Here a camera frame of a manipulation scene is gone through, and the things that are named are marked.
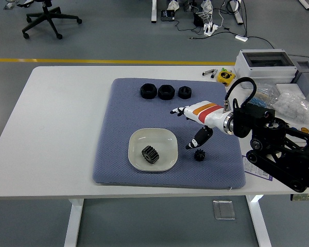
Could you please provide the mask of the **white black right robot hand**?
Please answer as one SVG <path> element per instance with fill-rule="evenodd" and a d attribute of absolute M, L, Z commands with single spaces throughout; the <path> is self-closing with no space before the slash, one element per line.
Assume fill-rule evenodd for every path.
<path fill-rule="evenodd" d="M 220 105 L 209 101 L 202 101 L 185 107 L 178 107 L 170 111 L 178 116 L 184 115 L 187 120 L 195 121 L 203 127 L 186 145 L 186 149 L 194 149 L 205 144 L 213 135 L 213 128 L 224 132 L 224 121 L 230 112 L 224 112 Z"/>

